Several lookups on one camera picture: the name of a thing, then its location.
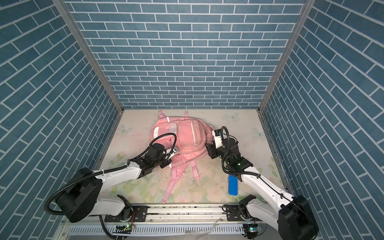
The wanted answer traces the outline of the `pink student backpack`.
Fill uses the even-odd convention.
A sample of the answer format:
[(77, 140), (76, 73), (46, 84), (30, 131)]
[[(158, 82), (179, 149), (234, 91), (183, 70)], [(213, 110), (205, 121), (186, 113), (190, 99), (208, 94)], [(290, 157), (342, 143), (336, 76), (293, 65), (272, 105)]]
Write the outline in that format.
[(171, 149), (176, 142), (175, 148), (179, 151), (175, 153), (171, 160), (172, 179), (163, 196), (162, 203), (166, 203), (176, 182), (184, 175), (188, 166), (191, 166), (192, 173), (196, 180), (200, 178), (196, 160), (208, 154), (206, 144), (213, 142), (212, 131), (214, 128), (201, 119), (192, 118), (188, 111), (183, 117), (167, 117), (163, 111), (159, 111), (157, 123), (151, 130), (151, 139), (173, 133), (176, 136), (165, 136), (156, 141), (163, 145), (167, 150)]

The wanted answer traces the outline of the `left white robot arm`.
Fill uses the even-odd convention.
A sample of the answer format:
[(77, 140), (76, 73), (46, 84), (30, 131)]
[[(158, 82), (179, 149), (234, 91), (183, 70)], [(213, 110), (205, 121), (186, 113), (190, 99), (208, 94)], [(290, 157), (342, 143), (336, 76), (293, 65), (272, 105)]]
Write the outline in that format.
[(155, 143), (142, 157), (130, 159), (121, 167), (95, 172), (83, 168), (54, 196), (54, 200), (71, 223), (98, 215), (110, 215), (120, 222), (127, 222), (133, 215), (132, 204), (122, 195), (108, 197), (102, 195), (102, 191), (142, 178), (156, 167), (168, 166), (178, 151), (177, 147), (166, 150), (163, 145)]

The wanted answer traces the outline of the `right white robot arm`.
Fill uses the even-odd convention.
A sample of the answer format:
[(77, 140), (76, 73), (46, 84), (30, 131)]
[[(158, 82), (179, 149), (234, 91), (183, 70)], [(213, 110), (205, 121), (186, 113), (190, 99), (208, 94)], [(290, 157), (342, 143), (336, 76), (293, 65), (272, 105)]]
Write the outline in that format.
[(206, 144), (208, 155), (220, 158), (224, 173), (236, 177), (255, 190), (263, 200), (248, 195), (239, 202), (243, 219), (259, 219), (276, 229), (283, 240), (314, 240), (319, 233), (309, 202), (293, 196), (265, 178), (254, 165), (241, 156), (234, 139), (223, 140), (220, 146)]

